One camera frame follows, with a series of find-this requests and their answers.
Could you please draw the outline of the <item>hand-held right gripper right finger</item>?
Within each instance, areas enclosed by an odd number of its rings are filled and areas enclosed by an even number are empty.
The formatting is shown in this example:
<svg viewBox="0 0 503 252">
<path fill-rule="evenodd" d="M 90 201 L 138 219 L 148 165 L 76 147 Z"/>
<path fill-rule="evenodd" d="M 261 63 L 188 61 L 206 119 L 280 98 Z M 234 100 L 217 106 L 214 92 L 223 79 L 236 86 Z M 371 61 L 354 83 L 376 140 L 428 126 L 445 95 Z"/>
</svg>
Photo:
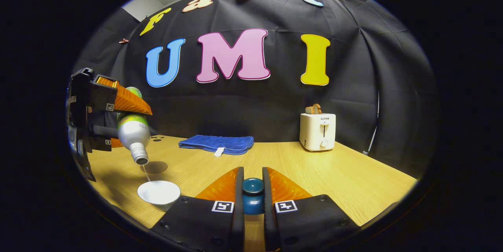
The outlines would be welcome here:
<svg viewBox="0 0 503 252">
<path fill-rule="evenodd" d="M 330 196 L 313 196 L 273 168 L 263 168 L 263 182 L 268 252 L 325 252 L 360 229 Z"/>
</svg>

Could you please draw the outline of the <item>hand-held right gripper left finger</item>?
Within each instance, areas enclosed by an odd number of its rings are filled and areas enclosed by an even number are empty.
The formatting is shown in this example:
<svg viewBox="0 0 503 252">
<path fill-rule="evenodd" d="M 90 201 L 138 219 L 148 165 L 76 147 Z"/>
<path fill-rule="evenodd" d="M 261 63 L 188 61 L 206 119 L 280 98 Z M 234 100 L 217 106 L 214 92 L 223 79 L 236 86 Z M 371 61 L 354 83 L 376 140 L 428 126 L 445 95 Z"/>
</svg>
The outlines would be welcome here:
<svg viewBox="0 0 503 252">
<path fill-rule="evenodd" d="M 242 252 L 243 181 L 244 168 L 237 167 L 198 196 L 181 196 L 152 230 L 185 252 Z"/>
</svg>

